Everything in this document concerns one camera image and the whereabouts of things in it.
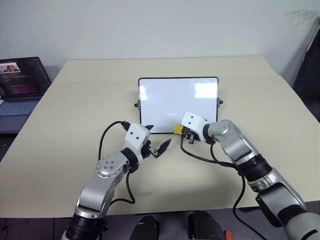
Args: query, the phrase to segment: black cable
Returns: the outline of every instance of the black cable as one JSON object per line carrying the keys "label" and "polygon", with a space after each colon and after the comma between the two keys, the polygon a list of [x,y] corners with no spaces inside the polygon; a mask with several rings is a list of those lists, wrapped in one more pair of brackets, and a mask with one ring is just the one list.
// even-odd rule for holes
{"label": "black cable", "polygon": [[129,193],[129,196],[130,196],[131,200],[128,200],[128,199],[125,199],[125,198],[117,198],[117,199],[113,200],[113,201],[110,203],[110,206],[111,206],[112,204],[114,204],[115,202],[125,202],[125,203],[128,203],[128,204],[135,204],[135,203],[136,203],[135,197],[134,197],[134,195],[132,194],[131,189],[130,189],[130,186],[129,186],[129,176],[130,176],[130,174],[131,174],[130,172],[128,172],[128,173],[126,174],[125,184],[126,184],[126,189],[127,189],[128,193]]}
{"label": "black cable", "polygon": [[108,130],[113,127],[114,125],[116,124],[122,124],[123,121],[115,121],[113,123],[111,123],[105,130],[104,132],[102,133],[102,136],[101,136],[101,139],[100,139],[100,143],[99,143],[99,151],[98,151],[98,161],[101,159],[101,150],[102,150],[102,143],[104,141],[104,138],[105,138],[105,135],[106,133],[108,132]]}
{"label": "black cable", "polygon": [[233,215],[235,216],[235,218],[240,222],[242,223],[243,225],[245,225],[247,228],[251,229],[255,234],[257,234],[261,239],[263,240],[267,240],[264,236],[261,235],[260,232],[258,232],[256,229],[254,229],[252,226],[250,226],[248,223],[246,223],[245,221],[243,221],[236,213],[236,207],[238,205],[238,203],[240,202],[240,200],[242,199],[242,197],[244,196],[245,194],[245,190],[246,190],[246,180],[245,180],[245,177],[244,176],[241,176],[241,179],[242,179],[242,189],[241,189],[241,193],[238,197],[238,199],[235,201],[234,205],[233,205],[233,208],[232,208],[232,212],[233,212]]}
{"label": "black cable", "polygon": [[53,218],[53,221],[52,221],[52,239],[55,240],[55,222],[56,222],[56,219]]}
{"label": "black cable", "polygon": [[9,228],[9,226],[7,226],[7,221],[8,221],[8,218],[6,218],[5,220],[4,220],[4,225],[3,225],[3,227],[1,228],[1,231],[5,231],[5,239],[4,240],[7,240],[8,239],[8,228]]}
{"label": "black cable", "polygon": [[[209,159],[206,159],[206,158],[203,158],[203,157],[200,157],[200,156],[197,156],[197,155],[194,155],[193,153],[191,152],[188,152],[187,150],[184,149],[183,147],[183,140],[184,140],[184,137],[181,136],[181,142],[180,142],[180,148],[181,150],[193,157],[193,158],[196,158],[196,159],[199,159],[201,161],[204,161],[204,162],[208,162],[208,163],[212,163],[212,164],[218,164],[220,166],[223,166],[223,167],[227,167],[227,168],[233,168],[233,169],[236,169],[235,165],[233,163],[230,163],[230,162],[226,162],[226,161],[219,161],[216,156],[214,155],[214,145],[211,144],[210,146],[210,153],[211,153],[211,156],[213,158],[213,160],[209,160]],[[242,179],[242,189],[241,189],[241,193],[239,195],[239,197],[237,198],[237,200],[235,201],[234,205],[233,205],[233,208],[232,208],[232,212],[233,212],[233,215],[235,216],[235,218],[240,222],[242,223],[243,225],[245,225],[247,228],[251,229],[255,234],[257,234],[261,239],[263,240],[267,240],[261,233],[259,233],[256,229],[254,229],[252,226],[250,226],[248,223],[246,223],[245,221],[243,221],[236,213],[236,207],[238,205],[238,203],[240,202],[240,200],[242,199],[242,197],[244,196],[245,194],[245,190],[246,190],[246,180],[245,180],[245,177],[244,176],[241,176],[241,179]]]}

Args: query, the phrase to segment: robotic arm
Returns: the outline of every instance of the robotic arm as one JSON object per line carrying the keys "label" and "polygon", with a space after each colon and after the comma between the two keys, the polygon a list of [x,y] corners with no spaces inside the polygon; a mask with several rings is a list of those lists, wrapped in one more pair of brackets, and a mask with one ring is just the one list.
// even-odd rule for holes
{"label": "robotic arm", "polygon": [[236,170],[257,193],[255,199],[273,226],[284,227],[291,240],[320,239],[320,216],[307,212],[301,196],[267,163],[232,121],[209,124],[200,116],[186,112],[181,123],[190,130],[191,144],[194,140],[220,142]]}
{"label": "robotic arm", "polygon": [[131,174],[136,171],[150,154],[158,158],[170,144],[171,139],[155,150],[148,140],[152,125],[144,127],[125,121],[121,124],[127,130],[123,150],[97,162],[95,172],[82,189],[71,223],[61,240],[98,240],[106,225],[106,215],[118,183],[127,172]]}

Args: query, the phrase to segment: laptop keyboard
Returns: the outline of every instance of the laptop keyboard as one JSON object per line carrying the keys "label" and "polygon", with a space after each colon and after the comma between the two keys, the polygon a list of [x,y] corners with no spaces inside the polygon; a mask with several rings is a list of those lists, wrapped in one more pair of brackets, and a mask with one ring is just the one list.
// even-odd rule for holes
{"label": "laptop keyboard", "polygon": [[31,114],[38,101],[3,102],[0,105],[0,115]]}

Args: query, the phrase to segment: black shoe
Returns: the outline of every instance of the black shoe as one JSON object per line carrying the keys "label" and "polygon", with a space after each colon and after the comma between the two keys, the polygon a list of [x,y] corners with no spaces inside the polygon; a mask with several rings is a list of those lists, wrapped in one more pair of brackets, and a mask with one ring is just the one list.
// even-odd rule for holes
{"label": "black shoe", "polygon": [[189,239],[227,240],[224,232],[206,211],[195,211],[188,219]]}
{"label": "black shoe", "polygon": [[129,240],[158,240],[159,222],[151,215],[144,216],[135,226]]}

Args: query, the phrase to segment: table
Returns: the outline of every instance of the table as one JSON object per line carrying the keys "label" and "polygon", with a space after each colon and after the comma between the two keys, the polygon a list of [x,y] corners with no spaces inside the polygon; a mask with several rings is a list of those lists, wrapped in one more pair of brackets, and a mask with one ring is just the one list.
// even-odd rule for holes
{"label": "table", "polygon": [[[103,130],[116,120],[139,122],[138,78],[191,76],[219,77],[224,104],[218,118],[234,121],[305,201],[320,199],[318,121],[263,57],[71,60],[0,163],[0,217],[72,216],[94,173]],[[120,150],[125,134],[119,126],[112,128],[102,155]],[[145,159],[130,177],[136,204],[119,202],[108,214],[232,207],[241,191],[238,174],[185,155],[177,135],[150,139],[159,146],[168,138],[168,150],[158,159]],[[207,144],[185,147],[210,157]],[[218,159],[228,160],[219,144],[214,150]],[[129,197],[124,180],[115,197]],[[256,205],[247,187],[239,206]]]}

